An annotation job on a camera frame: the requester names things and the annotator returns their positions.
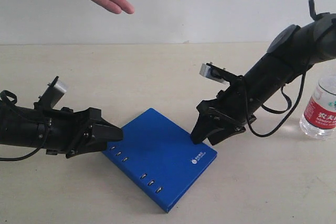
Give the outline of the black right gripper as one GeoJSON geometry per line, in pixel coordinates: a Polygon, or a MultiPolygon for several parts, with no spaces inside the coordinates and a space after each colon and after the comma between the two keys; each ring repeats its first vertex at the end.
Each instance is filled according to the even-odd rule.
{"type": "Polygon", "coordinates": [[[190,134],[194,144],[206,138],[216,145],[229,137],[246,132],[247,119],[253,114],[248,100],[255,97],[255,83],[237,81],[215,98],[202,100],[197,106],[198,119],[190,134]]]}

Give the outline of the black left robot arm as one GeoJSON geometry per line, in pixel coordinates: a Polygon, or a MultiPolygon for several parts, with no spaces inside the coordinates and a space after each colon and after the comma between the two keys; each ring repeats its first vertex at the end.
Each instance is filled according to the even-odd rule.
{"type": "Polygon", "coordinates": [[[1,144],[33,148],[31,153],[15,157],[15,161],[31,157],[40,149],[45,149],[47,155],[64,154],[66,158],[101,152],[109,142],[123,139],[122,129],[103,119],[99,109],[55,110],[39,102],[30,109],[16,103],[15,94],[1,92],[1,144]]]}

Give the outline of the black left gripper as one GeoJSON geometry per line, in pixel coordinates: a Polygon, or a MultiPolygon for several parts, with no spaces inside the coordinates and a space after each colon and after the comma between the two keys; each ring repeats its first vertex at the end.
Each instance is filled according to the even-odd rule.
{"type": "Polygon", "coordinates": [[[34,120],[34,147],[45,149],[47,155],[64,154],[69,159],[105,151],[107,142],[123,140],[122,129],[106,121],[100,109],[39,108],[34,120]]]}

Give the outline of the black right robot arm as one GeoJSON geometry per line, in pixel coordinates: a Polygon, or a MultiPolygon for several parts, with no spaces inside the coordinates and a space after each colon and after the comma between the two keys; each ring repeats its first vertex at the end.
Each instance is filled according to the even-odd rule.
{"type": "Polygon", "coordinates": [[[196,124],[190,134],[194,144],[208,139],[212,145],[244,133],[254,113],[285,84],[304,76],[313,65],[335,59],[335,14],[313,16],[313,22],[290,25],[270,44],[267,52],[245,75],[235,75],[205,63],[202,76],[229,82],[216,98],[203,100],[197,107],[196,124]]]}

